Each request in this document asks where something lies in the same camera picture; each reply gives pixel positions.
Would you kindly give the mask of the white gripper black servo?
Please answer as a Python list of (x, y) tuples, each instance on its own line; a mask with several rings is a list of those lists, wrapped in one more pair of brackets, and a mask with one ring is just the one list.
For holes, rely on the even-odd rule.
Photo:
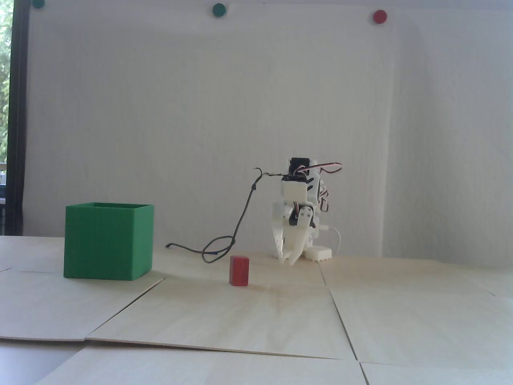
[(317, 208), (310, 201), (273, 202), (273, 236), (275, 239), (274, 256), (284, 261), (284, 228), (288, 233), (288, 262), (295, 264), (304, 251), (312, 231), (317, 231)]

